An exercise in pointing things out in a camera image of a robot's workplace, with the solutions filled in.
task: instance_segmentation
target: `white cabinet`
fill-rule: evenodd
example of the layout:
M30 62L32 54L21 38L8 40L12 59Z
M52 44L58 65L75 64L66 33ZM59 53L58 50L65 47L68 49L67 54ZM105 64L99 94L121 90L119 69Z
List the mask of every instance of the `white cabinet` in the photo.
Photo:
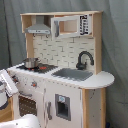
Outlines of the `white cabinet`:
M51 34L53 40L89 35L91 32L91 15L74 15L51 18Z
M47 128L82 128L81 89L46 81Z

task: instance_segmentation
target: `faucet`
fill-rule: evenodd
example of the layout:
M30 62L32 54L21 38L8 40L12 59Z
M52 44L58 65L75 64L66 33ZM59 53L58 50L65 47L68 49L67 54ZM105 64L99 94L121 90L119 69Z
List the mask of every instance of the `faucet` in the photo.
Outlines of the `faucet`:
M87 51L82 51L82 52L79 54L78 63L77 63L77 65L76 65L76 68L77 68L78 70L86 69L87 63L86 63L86 62L85 62L85 64L82 64L82 63L81 63L81 57L82 57L83 54L88 55L89 58L90 58L90 61L91 61L90 64L91 64L91 65L94 65L94 60L93 60L92 55L91 55L89 52L87 52Z

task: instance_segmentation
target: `countertop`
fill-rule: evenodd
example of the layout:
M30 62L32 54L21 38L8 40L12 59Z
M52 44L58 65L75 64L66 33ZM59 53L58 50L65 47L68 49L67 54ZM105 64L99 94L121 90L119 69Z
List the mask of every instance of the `countertop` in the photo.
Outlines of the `countertop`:
M84 89L104 88L104 87L107 87L107 86L110 86L111 84L113 84L114 79L115 79L112 74L105 72L105 71L101 71L97 75L92 75L85 81L73 81L73 80L69 80L69 79L52 76L52 74L54 72L62 69L63 67L55 68L45 74L39 74L39 73L35 73L35 72L17 69L16 67L18 67L20 65L23 65L23 64L13 66L11 68L8 68L7 70L21 72L21 73L25 73L25 74L29 74L29 75L35 75L35 76L42 77L47 80L58 81L58 82L62 82L65 84L70 84L71 86L74 86L74 87L79 87L79 88L84 88Z

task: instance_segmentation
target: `oven door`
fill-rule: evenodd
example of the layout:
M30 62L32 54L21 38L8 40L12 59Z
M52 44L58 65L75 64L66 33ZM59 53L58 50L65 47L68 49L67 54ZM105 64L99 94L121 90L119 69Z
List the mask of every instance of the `oven door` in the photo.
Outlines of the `oven door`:
M14 119L26 114L38 117L41 128L44 128L44 95L31 89L20 90L19 95L13 96Z

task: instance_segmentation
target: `oven window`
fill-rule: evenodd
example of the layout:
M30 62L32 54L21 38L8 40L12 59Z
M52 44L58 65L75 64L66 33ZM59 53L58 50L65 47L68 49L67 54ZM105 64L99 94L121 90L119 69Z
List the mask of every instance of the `oven window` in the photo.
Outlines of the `oven window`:
M36 102L19 96L19 111L20 111L20 116L24 116L26 114L33 114L37 116L37 109L36 109Z

